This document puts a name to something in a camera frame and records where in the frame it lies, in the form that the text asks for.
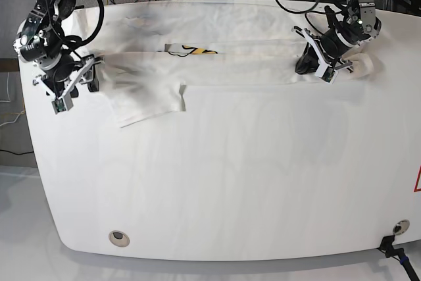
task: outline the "robotic arm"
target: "robotic arm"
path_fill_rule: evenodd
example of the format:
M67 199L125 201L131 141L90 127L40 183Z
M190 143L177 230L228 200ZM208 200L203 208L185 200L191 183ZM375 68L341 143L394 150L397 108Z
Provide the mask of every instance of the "robotic arm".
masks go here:
M339 21L330 7L325 7L329 30L321 36L314 36L307 29L294 27L294 31L307 40L307 46L299 59L295 71L298 74L315 73L315 76L332 84L341 69L352 72L352 62L342 56L364 41L377 38L382 23L376 17L374 0L350 0L342 10Z
M76 0L37 0L14 42L18 56L24 62L34 62L43 71L44 75L37 76L33 84L45 90L56 113L73 107L72 98L78 96L77 83L87 84L90 92L99 90L95 76L95 64L99 60L93 55L81 57L76 52L77 48L90 43L102 27L104 4L102 0L97 1L98 25L85 40L65 36L61 28L61 22L75 9Z

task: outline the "red warning sticker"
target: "red warning sticker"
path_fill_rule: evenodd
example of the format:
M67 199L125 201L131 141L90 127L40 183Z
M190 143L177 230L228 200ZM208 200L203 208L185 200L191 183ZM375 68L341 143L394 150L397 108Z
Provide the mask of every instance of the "red warning sticker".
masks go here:
M418 179L416 180L416 185L415 185L414 192L420 192L421 191L420 178L421 178L421 166L420 166L420 172L418 173Z

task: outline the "white cloth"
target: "white cloth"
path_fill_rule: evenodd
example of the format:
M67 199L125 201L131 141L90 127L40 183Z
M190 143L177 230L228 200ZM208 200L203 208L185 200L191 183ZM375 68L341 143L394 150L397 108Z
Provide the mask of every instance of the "white cloth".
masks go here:
M183 111L185 85L321 82L313 75L294 72L306 45L291 31L294 25L307 26L301 15L266 5L229 3L134 6L127 10L126 18L121 18L121 10L106 14L101 32L82 52L105 56L105 65L98 68L100 90L109 99L120 127ZM86 38L92 33L97 22L92 10L75 12L74 34ZM354 73L342 70L337 81L372 72L367 55L356 54L351 59Z

